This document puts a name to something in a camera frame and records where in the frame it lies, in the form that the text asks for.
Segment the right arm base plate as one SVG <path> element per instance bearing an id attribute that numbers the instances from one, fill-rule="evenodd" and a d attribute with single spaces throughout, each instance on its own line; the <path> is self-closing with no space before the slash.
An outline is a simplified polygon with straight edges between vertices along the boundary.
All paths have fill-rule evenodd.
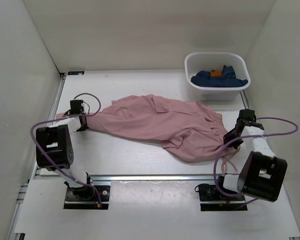
<path id="1" fill-rule="evenodd" d="M 199 195 L 201 212 L 247 211 L 244 196 L 229 197 L 221 194 L 215 185 L 202 183 L 194 188 Z"/>

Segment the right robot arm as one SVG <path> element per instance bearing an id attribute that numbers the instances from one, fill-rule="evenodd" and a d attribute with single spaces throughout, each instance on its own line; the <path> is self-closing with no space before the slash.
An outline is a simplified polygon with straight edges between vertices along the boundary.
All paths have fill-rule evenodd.
<path id="1" fill-rule="evenodd" d="M 223 143 L 217 159 L 228 147 L 238 149 L 241 144 L 245 144 L 249 155 L 239 174 L 224 174 L 217 177 L 217 166 L 214 165 L 216 197 L 226 200 L 229 197 L 246 195 L 275 202 L 279 197 L 288 163 L 276 157 L 270 149 L 264 135 L 264 127 L 257 122 L 254 110 L 239 111 L 235 127 L 223 136 Z"/>

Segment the blue folded jeans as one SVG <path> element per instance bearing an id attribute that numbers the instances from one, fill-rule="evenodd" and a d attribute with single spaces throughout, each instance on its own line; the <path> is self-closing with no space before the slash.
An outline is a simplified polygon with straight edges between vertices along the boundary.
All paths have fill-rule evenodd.
<path id="1" fill-rule="evenodd" d="M 222 71 L 201 70 L 190 80 L 194 85 L 204 88 L 240 88 L 248 84 L 247 79 L 237 78 L 232 66 L 223 66 Z"/>

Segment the pink trousers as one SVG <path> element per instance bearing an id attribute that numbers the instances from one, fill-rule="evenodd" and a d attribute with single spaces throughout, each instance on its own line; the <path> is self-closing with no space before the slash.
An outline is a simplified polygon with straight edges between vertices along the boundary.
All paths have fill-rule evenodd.
<path id="1" fill-rule="evenodd" d="M 218 161 L 222 173 L 229 166 L 238 171 L 232 159 L 240 150 L 222 149 L 228 132 L 222 114 L 201 102 L 131 95 L 91 112 L 86 121 L 89 132 L 160 145 L 186 164 Z"/>

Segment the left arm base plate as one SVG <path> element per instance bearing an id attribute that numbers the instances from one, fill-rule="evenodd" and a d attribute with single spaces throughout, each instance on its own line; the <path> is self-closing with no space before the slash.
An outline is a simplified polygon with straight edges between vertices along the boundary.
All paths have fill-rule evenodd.
<path id="1" fill-rule="evenodd" d="M 66 210 L 108 210 L 111 186 L 95 185 L 100 198 L 93 189 L 82 191 L 67 188 L 63 208 Z"/>

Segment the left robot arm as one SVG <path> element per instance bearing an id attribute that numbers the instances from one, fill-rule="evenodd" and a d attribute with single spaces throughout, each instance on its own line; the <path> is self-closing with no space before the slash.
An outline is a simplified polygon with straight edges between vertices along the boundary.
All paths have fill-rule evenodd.
<path id="1" fill-rule="evenodd" d="M 85 102 L 70 101 L 70 110 L 63 119 L 36 130 L 36 141 L 44 150 L 36 149 L 36 162 L 41 169 L 58 174 L 64 179 L 67 189 L 84 201 L 91 200 L 96 191 L 90 175 L 75 163 L 71 134 L 87 130 Z"/>

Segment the white plastic basket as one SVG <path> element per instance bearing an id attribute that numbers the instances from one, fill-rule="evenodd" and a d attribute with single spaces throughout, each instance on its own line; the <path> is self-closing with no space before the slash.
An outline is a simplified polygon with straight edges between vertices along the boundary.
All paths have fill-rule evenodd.
<path id="1" fill-rule="evenodd" d="M 184 69 L 187 94 L 198 101 L 233 101 L 251 84 L 244 59 L 231 52 L 190 53 Z"/>

